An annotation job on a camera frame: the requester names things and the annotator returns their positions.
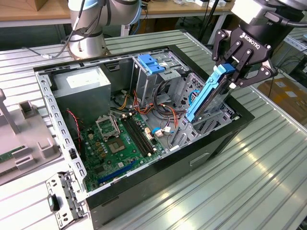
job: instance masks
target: red cable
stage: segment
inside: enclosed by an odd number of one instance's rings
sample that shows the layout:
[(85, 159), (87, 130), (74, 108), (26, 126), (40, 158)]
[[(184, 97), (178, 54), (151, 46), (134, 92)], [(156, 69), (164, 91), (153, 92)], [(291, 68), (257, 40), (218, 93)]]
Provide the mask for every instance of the red cable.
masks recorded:
[(77, 130), (78, 130), (78, 141), (79, 141), (79, 152), (81, 151), (81, 138), (80, 138), (80, 129), (79, 129), (79, 125), (78, 125), (78, 120), (76, 118), (76, 116), (69, 110), (67, 110), (67, 112), (73, 117), (73, 119), (75, 120), (76, 126), (77, 126)]

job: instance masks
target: open computer chassis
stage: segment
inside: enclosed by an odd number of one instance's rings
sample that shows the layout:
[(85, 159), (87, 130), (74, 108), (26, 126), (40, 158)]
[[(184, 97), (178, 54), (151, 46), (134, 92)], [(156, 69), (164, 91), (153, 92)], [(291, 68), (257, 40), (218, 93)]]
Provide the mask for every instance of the open computer chassis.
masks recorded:
[(59, 205), (59, 211), (55, 212), (55, 216), (60, 229), (82, 218), (88, 212), (91, 214), (94, 229), (102, 227), (130, 208), (148, 199), (182, 176), (204, 164), (208, 159), (219, 154), (237, 133), (254, 119), (254, 116), (247, 109), (232, 96), (228, 96), (225, 103), (236, 112), (238, 115), (237, 119), (199, 138), (193, 143), (185, 145), (183, 148), (177, 148), (174, 154), (170, 152), (158, 161), (149, 163), (142, 170), (126, 174), (125, 177), (117, 180), (115, 183), (104, 186), (104, 189), (97, 189), (95, 192), (88, 193), (83, 184), (83, 179), (86, 177), (86, 169), (79, 155), (76, 154), (78, 152), (77, 147), (73, 143), (55, 97), (52, 94), (50, 87), (52, 83), (48, 80), (49, 76), (67, 73), (76, 69), (99, 67), (103, 63), (135, 58), (139, 54), (157, 54), (165, 51), (170, 51), (175, 54), (181, 63), (188, 66), (193, 70), (194, 74), (201, 78), (203, 82), (206, 82), (209, 77), (208, 74), (177, 46), (155, 47), (110, 55), (108, 57), (76, 60), (34, 69), (49, 116), (60, 141), (60, 148), (71, 168), (69, 172), (58, 173), (47, 182), (50, 197), (55, 198), (55, 201), (57, 200), (56, 198), (59, 200), (59, 198), (64, 197), (60, 204), (55, 204)]

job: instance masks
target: wooden table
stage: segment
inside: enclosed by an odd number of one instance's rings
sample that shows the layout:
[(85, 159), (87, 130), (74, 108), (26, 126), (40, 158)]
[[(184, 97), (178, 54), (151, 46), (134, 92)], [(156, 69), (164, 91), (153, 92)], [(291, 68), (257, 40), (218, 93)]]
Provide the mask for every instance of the wooden table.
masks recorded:
[[(212, 44), (215, 37), (215, 32), (220, 29), (226, 19), (226, 16), (231, 13), (231, 9), (235, 3), (235, 0), (227, 3), (224, 7), (217, 7), (213, 15), (219, 15), (219, 19), (215, 25), (212, 35), (208, 41)], [(192, 17), (192, 16), (204, 16), (206, 7), (201, 7), (193, 2), (188, 2), (184, 5), (174, 3), (173, 0), (152, 1), (148, 3), (148, 18), (177, 18), (177, 17)], [(207, 15), (211, 12), (211, 8), (208, 8)], [(141, 18), (145, 18), (146, 14), (142, 11)], [(121, 36), (129, 35), (129, 26), (121, 26)]]
[[(214, 15), (219, 15), (219, 19), (213, 31), (213, 36), (209, 43), (213, 42), (214, 34), (221, 28), (226, 16), (231, 14), (234, 5), (233, 0), (225, 7), (217, 7)], [(206, 7), (201, 7), (195, 3), (188, 2), (185, 5), (178, 5), (173, 0), (167, 2), (153, 1), (148, 4), (148, 18), (171, 18), (204, 16)], [(141, 18), (145, 18), (145, 11), (142, 11)], [(48, 0), (39, 11), (28, 11), (13, 7), (0, 7), (0, 27), (29, 26), (29, 25), (48, 25), (71, 23), (70, 11), (66, 0)], [(122, 26), (121, 36), (128, 35), (129, 27)]]

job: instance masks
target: blue cable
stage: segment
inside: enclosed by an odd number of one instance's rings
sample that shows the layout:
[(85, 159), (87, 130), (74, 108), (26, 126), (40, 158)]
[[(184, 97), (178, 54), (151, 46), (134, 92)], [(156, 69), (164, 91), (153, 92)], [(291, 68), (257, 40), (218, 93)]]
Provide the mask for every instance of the blue cable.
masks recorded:
[(132, 35), (134, 35), (134, 34), (135, 34), (137, 31), (138, 31), (139, 26), (140, 26), (140, 20), (138, 20), (138, 27), (136, 27), (136, 30), (133, 32), (133, 34), (132, 34)]
[(200, 91), (199, 91), (199, 90), (193, 90), (193, 91), (190, 93), (190, 95), (189, 95), (189, 104), (190, 104), (190, 106), (192, 105), (192, 94), (193, 94), (194, 92), (200, 92)]
[(152, 134), (154, 134), (156, 131), (158, 131), (158, 130), (160, 130), (160, 128), (154, 128), (153, 130), (152, 130)]

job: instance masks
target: ram slot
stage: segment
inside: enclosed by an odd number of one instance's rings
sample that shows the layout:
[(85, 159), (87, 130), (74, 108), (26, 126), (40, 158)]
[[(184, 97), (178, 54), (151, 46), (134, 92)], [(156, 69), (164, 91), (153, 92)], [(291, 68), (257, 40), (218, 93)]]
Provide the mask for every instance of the ram slot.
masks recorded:
[(128, 118), (125, 122), (123, 122), (123, 125), (127, 132), (131, 135), (132, 140), (141, 151), (143, 157), (146, 157), (148, 153), (152, 154), (154, 152), (146, 137), (139, 130), (139, 127), (134, 123), (132, 119)]
[(136, 134), (141, 138), (142, 143), (146, 145), (148, 152), (153, 153), (154, 150), (152, 148), (152, 146), (148, 143), (147, 138), (144, 136), (144, 134), (140, 131), (139, 127), (137, 126), (137, 124), (131, 119), (129, 121), (131, 127), (133, 130), (137, 130)]
[(142, 142), (138, 139), (138, 137), (135, 135), (132, 127), (130, 126), (130, 124), (126, 121), (122, 121), (126, 131), (129, 133), (130, 137), (132, 138), (134, 144), (138, 147), (139, 151), (141, 152), (142, 156), (147, 156), (148, 152), (146, 151), (146, 149), (144, 148), (144, 146), (142, 145)]

